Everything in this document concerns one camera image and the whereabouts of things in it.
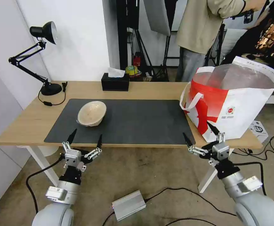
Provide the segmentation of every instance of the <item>shopping bag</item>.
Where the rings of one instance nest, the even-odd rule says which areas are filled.
[[[203,138],[207,142],[216,140],[209,122],[224,132],[226,139],[236,139],[241,138],[274,91],[274,69],[236,57],[232,64],[200,67],[188,92],[187,86],[180,106]]]

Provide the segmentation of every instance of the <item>desk lamp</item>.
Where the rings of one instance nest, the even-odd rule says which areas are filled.
[[[45,96],[51,96],[55,95],[62,91],[62,87],[59,84],[50,83],[46,77],[43,77],[41,75],[38,75],[24,66],[22,66],[20,63],[29,57],[35,55],[36,53],[42,51],[46,47],[46,42],[43,40],[43,38],[47,39],[49,42],[56,45],[57,42],[57,31],[56,27],[53,21],[46,23],[43,27],[30,27],[30,34],[37,38],[39,41],[34,46],[28,48],[27,50],[21,52],[20,54],[9,58],[9,63],[16,66],[17,68],[21,69],[22,71],[25,71],[26,73],[30,74],[37,80],[40,80],[44,85],[41,88],[40,92]],[[29,50],[39,46],[40,49],[36,50],[35,52],[27,55],[23,55],[24,53],[28,52]]]

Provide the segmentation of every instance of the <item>lamp base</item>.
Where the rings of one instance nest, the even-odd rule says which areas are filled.
[[[52,96],[52,95],[58,94],[61,91],[62,91],[62,87],[60,84],[49,83],[49,82],[44,83],[44,86],[40,90],[40,92],[44,96]]]

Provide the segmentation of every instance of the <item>tissue box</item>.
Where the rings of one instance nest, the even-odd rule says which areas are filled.
[[[124,74],[122,78],[110,78],[108,73],[104,73],[101,79],[103,91],[128,91],[130,85],[130,77]]]
[[[254,133],[254,135],[261,143],[264,142],[269,136],[260,121],[253,121],[249,126],[249,129],[252,131],[252,133]]]

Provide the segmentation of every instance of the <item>concrete floor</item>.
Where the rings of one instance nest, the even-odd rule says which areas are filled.
[[[274,105],[266,105],[257,117],[269,133],[274,135]],[[53,163],[59,151],[48,157]],[[232,155],[234,163],[257,161],[253,157]],[[274,155],[269,154],[262,161],[265,171],[265,187],[274,200]],[[31,225],[35,216],[33,201],[25,186],[28,175],[40,168],[31,157],[23,170],[0,200],[0,226]],[[197,186],[208,169],[208,162],[188,153],[187,149],[154,148],[104,148],[102,155],[88,165],[82,175],[81,192],[76,204],[75,226],[100,226],[113,211],[111,202],[135,190],[148,198],[165,187],[186,187],[197,191]],[[58,175],[64,171],[63,163],[54,167]],[[260,178],[259,166],[241,166],[245,177],[256,175]],[[51,185],[44,173],[30,180],[39,209],[50,202],[45,198]],[[226,194],[223,184],[215,178],[202,195],[217,208],[233,213],[234,202]],[[208,203],[187,191],[165,191],[147,203],[138,213],[117,222],[113,215],[106,226],[163,226],[177,218],[196,217],[223,225],[242,225],[237,219],[217,212]],[[179,225],[208,225],[205,222],[182,221]]]

